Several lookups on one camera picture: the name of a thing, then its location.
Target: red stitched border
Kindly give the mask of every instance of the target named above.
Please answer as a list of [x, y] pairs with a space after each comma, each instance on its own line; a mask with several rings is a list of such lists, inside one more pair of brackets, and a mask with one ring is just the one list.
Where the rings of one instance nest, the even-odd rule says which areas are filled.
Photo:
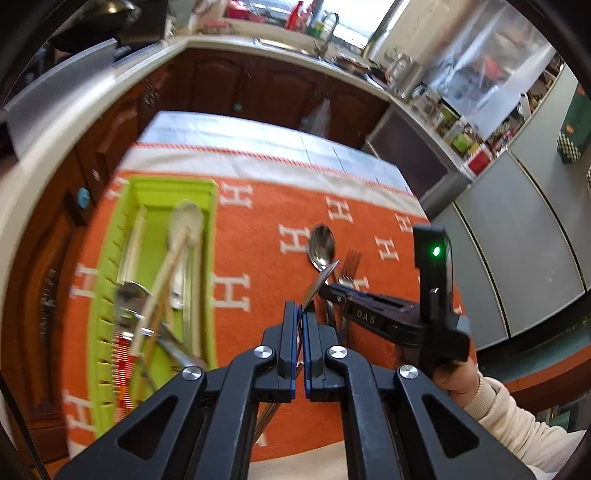
[[266, 161], [274, 161], [274, 162], [279, 162], [279, 163], [287, 163], [289, 165], [293, 165], [294, 167], [300, 167], [300, 168], [308, 168], [311, 170], [317, 170], [317, 171], [322, 171], [325, 173], [333, 173], [333, 174], [338, 174], [341, 175], [343, 177], [347, 177], [350, 179], [354, 179], [357, 182], [360, 183], [365, 183], [367, 185], [370, 185], [374, 188], [380, 188], [380, 189], [384, 189], [384, 190], [390, 190], [391, 192], [400, 194], [400, 195], [404, 195], [413, 199], [417, 199], [416, 196], [414, 196], [412, 193], [406, 192], [405, 190], [400, 190], [400, 189], [396, 189], [394, 187], [391, 187], [389, 185], [382, 185], [381, 183], [378, 183], [376, 181], [369, 181], [367, 179], [363, 179], [361, 177], [358, 177], [356, 175], [349, 175], [348, 173], [342, 172], [342, 171], [338, 171], [338, 170], [334, 170], [332, 168], [326, 168], [326, 167], [320, 167], [318, 165], [312, 165], [312, 164], [308, 164], [308, 163], [302, 163], [302, 162], [298, 162], [295, 160], [290, 160], [289, 158], [284, 158], [284, 157], [276, 157], [274, 155], [264, 155], [261, 153], [253, 153], [253, 152], [244, 152], [244, 151], [240, 151], [240, 150], [232, 150], [230, 148], [218, 148], [218, 147], [205, 147], [205, 146], [199, 146], [199, 145], [183, 145], [183, 144], [176, 144], [176, 143], [146, 143], [146, 142], [136, 142], [132, 145], [132, 147], [138, 147], [138, 148], [169, 148], [171, 150], [192, 150], [192, 151], [197, 151], [197, 152], [209, 152], [209, 153], [219, 153], [219, 154], [225, 154], [225, 155], [244, 155], [246, 157], [251, 157], [251, 158], [255, 158], [257, 160], [266, 160]]

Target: cabinet door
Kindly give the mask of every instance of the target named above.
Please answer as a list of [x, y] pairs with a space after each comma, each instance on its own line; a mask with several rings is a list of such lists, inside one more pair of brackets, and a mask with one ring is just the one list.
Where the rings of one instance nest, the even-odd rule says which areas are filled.
[[139, 102], [139, 132], [148, 126], [160, 110], [183, 111], [186, 109], [178, 88], [178, 64], [169, 61], [144, 81], [144, 94]]
[[214, 50], [188, 50], [183, 54], [180, 93], [189, 111], [249, 118], [246, 104], [257, 59], [250, 55]]
[[[1, 367], [44, 462], [67, 455], [61, 413], [61, 320], [92, 204], [75, 153], [47, 185], [23, 234], [8, 280], [2, 319]], [[18, 427], [11, 417], [14, 432]], [[33, 463], [21, 435], [23, 460]]]
[[136, 99], [119, 105], [113, 121], [96, 149], [96, 153], [106, 165], [109, 175], [115, 171], [129, 146], [137, 140], [139, 136], [138, 122], [138, 102]]
[[111, 173], [139, 136], [138, 102], [143, 91], [142, 83], [134, 86], [97, 119], [76, 145], [95, 203], [109, 183]]
[[323, 100], [322, 74], [292, 64], [261, 60], [255, 80], [260, 122], [297, 129]]
[[329, 139], [348, 147], [361, 148], [388, 104], [338, 80], [330, 82]]

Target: metal screw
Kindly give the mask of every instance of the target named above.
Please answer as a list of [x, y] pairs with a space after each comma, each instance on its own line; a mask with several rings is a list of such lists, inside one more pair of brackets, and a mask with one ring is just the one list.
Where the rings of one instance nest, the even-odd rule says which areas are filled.
[[183, 370], [183, 378], [185, 380], [199, 380], [202, 372], [199, 367], [187, 367]]
[[400, 375], [404, 378], [417, 378], [418, 377], [418, 370], [417, 367], [412, 365], [403, 365], [398, 369]]
[[347, 349], [344, 346], [335, 345], [329, 348], [329, 355], [332, 358], [345, 358], [347, 353]]
[[267, 345], [260, 345], [255, 348], [255, 356], [258, 358], [269, 358], [273, 355], [273, 349]]

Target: window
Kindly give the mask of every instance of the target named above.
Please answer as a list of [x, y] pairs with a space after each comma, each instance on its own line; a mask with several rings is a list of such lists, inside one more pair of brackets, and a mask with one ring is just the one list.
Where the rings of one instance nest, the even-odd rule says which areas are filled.
[[[365, 48], [395, 0], [324, 0], [322, 10], [339, 14], [335, 37], [359, 49]], [[267, 17], [268, 22], [287, 20], [297, 0], [240, 0], [252, 12]], [[311, 3], [304, 1], [306, 8]]]
[[388, 13], [394, 0], [324, 0], [322, 10], [339, 14], [335, 36], [358, 48], [368, 40]]

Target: blue knob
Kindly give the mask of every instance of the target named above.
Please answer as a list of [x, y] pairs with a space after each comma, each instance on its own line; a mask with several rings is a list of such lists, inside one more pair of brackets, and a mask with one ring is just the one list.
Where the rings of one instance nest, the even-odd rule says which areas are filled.
[[78, 190], [78, 206], [81, 209], [86, 209], [90, 205], [90, 192], [85, 188]]

